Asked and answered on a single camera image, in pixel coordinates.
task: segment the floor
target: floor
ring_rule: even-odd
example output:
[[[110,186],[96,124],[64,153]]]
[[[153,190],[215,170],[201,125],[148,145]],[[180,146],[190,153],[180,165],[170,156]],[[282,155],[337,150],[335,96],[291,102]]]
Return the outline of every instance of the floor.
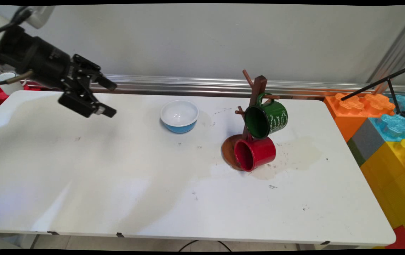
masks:
[[[34,249],[178,251],[191,240],[39,235]],[[232,251],[297,250],[295,244],[224,242]],[[182,251],[228,251],[216,241],[198,241]]]

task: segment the green block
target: green block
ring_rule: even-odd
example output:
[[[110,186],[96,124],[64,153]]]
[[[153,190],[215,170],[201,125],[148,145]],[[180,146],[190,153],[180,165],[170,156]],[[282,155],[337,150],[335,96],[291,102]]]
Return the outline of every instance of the green block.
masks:
[[[355,142],[352,139],[349,139],[349,141],[347,142],[347,146],[349,147],[350,152],[352,152],[353,158],[355,158],[358,166],[363,165],[366,160],[361,155],[360,150],[356,146]]]

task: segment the wooden mug holder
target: wooden mug holder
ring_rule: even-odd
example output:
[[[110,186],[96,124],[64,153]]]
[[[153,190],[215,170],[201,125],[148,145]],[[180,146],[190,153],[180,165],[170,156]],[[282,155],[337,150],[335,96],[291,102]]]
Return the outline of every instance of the wooden mug holder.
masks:
[[[259,94],[264,93],[266,90],[266,85],[267,85],[267,79],[264,76],[258,76],[255,78],[255,81],[252,82],[250,79],[250,76],[246,72],[246,70],[243,70],[243,75],[245,76],[246,81],[251,87],[251,96],[250,96],[250,105],[255,105],[256,100]],[[277,95],[264,95],[263,98],[266,98],[268,100],[279,100],[280,97]],[[235,114],[240,114],[244,120],[245,120],[245,112],[242,110],[242,107],[238,106],[238,111],[235,111]],[[240,167],[240,164],[238,161],[235,159],[235,154],[234,154],[234,145],[235,142],[237,142],[240,139],[244,140],[251,140],[251,134],[248,132],[248,129],[246,128],[246,125],[243,125],[243,133],[238,134],[238,135],[233,135],[231,137],[228,137],[222,144],[222,155],[223,158],[225,159],[226,163],[228,163],[232,168],[243,171],[242,168]]]

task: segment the wooden base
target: wooden base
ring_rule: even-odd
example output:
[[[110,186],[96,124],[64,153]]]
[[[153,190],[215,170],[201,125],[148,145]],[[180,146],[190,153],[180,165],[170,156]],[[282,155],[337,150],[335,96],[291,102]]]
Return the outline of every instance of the wooden base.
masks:
[[[228,163],[228,165],[230,165],[232,168],[236,170],[243,171],[242,168],[240,168],[239,163],[235,159],[234,154],[234,144],[240,139],[242,139],[241,134],[233,135],[228,139],[226,139],[225,142],[222,144],[222,155],[226,163]]]

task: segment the green mug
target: green mug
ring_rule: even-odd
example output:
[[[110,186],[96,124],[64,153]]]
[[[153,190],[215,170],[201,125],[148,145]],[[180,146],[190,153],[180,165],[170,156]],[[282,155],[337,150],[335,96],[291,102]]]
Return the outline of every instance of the green mug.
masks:
[[[256,105],[248,107],[245,111],[245,125],[248,132],[257,139],[264,139],[273,132],[283,129],[288,120],[286,108],[275,100],[262,104],[262,97],[258,95]]]

